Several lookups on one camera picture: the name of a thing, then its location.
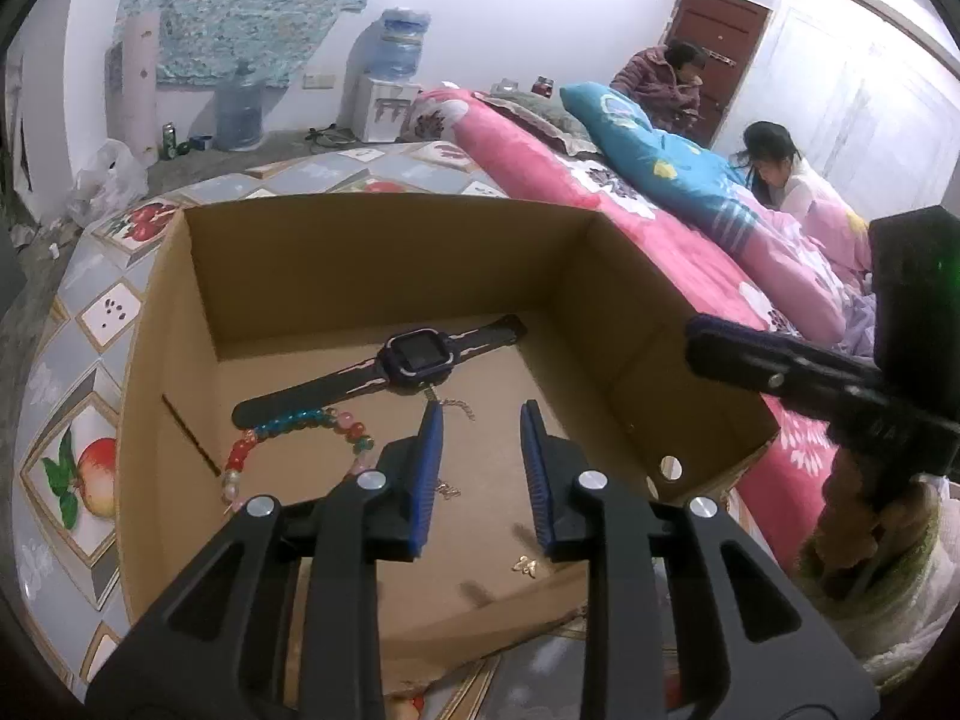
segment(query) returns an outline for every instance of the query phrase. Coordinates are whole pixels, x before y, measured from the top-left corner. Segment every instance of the hand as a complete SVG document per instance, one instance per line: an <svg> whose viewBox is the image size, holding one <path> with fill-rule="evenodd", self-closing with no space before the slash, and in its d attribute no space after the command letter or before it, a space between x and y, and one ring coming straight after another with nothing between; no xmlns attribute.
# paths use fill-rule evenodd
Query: hand
<svg viewBox="0 0 960 720"><path fill-rule="evenodd" d="M911 482L900 498L877 514L861 497L862 488L863 475L853 453L840 448L824 482L826 507L813 536L813 547L827 573L853 568L873 557L877 526L883 526L885 532L896 531L890 556L891 560L899 557L923 537L939 499L932 485Z"/></svg>

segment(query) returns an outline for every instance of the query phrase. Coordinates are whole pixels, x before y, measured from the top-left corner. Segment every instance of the plastic bag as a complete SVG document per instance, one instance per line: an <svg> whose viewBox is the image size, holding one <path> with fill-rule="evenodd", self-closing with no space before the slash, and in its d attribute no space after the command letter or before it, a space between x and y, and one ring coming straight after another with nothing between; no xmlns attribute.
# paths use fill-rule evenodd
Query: plastic bag
<svg viewBox="0 0 960 720"><path fill-rule="evenodd" d="M77 173L66 210L80 227L87 227L145 196L147 170L126 143L107 139Z"/></svg>

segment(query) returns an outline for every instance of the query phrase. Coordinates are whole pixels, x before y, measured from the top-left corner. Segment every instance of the red door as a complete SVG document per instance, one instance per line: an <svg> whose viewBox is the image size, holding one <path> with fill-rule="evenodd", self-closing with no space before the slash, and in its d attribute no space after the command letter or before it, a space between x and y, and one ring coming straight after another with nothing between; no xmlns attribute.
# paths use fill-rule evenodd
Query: red door
<svg viewBox="0 0 960 720"><path fill-rule="evenodd" d="M770 11L746 0L680 0L668 40L707 52L701 74L700 120L685 136L709 146L747 70Z"/></svg>

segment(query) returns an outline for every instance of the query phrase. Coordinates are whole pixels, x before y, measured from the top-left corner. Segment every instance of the green can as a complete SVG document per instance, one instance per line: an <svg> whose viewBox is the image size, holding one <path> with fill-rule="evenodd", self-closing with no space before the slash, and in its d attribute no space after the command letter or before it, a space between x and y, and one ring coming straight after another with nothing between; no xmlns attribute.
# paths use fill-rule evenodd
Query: green can
<svg viewBox="0 0 960 720"><path fill-rule="evenodd" d="M176 159L176 129L174 122L167 122L163 126L162 149L164 159Z"/></svg>

